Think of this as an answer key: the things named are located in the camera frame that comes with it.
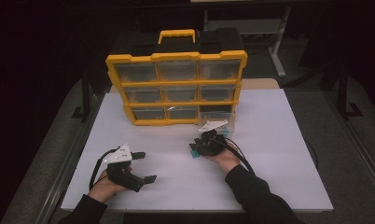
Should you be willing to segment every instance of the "hand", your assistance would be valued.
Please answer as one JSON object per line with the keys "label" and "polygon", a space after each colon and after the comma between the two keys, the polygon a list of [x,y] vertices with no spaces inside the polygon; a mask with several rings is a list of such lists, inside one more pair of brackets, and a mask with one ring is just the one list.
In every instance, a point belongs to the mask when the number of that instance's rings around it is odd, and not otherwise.
{"label": "hand", "polygon": [[[233,147],[234,150],[237,150],[231,143],[228,143],[228,145]],[[216,156],[204,156],[204,158],[216,162],[220,169],[226,174],[237,165],[240,165],[240,160],[226,148]]]}
{"label": "hand", "polygon": [[118,192],[128,190],[121,185],[115,184],[114,182],[109,180],[106,170],[101,173],[98,179],[99,180],[94,184],[88,196],[100,203],[107,202]]}

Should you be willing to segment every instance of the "table surface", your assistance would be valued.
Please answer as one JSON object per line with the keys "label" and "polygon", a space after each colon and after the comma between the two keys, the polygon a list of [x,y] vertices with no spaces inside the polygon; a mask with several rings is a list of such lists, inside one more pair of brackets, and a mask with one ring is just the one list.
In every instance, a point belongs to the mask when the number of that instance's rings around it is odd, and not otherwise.
{"label": "table surface", "polygon": [[[242,90],[236,115],[236,131],[231,139],[273,193],[283,197],[296,212],[333,209],[283,90]],[[88,192],[98,158],[127,143],[132,152],[146,152],[143,160],[132,162],[132,173],[158,178],[138,193],[119,193],[108,202],[108,209],[242,212],[220,169],[205,158],[192,158],[188,144],[198,136],[198,126],[192,124],[133,126],[124,116],[120,96],[108,93],[61,208],[74,209],[82,194]]]}

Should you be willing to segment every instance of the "black sleeve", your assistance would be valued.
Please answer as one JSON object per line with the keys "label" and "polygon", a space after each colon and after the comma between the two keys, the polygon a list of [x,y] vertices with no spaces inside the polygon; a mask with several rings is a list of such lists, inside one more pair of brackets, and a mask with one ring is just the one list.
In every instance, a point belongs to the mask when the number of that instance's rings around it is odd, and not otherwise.
{"label": "black sleeve", "polygon": [[296,218],[286,201],[270,192],[266,181],[249,173],[243,166],[234,167],[225,180],[251,222],[303,223]]}
{"label": "black sleeve", "polygon": [[100,219],[106,207],[106,204],[100,203],[87,195],[83,195],[74,211],[67,217],[64,217],[59,223],[98,224],[100,223]]}

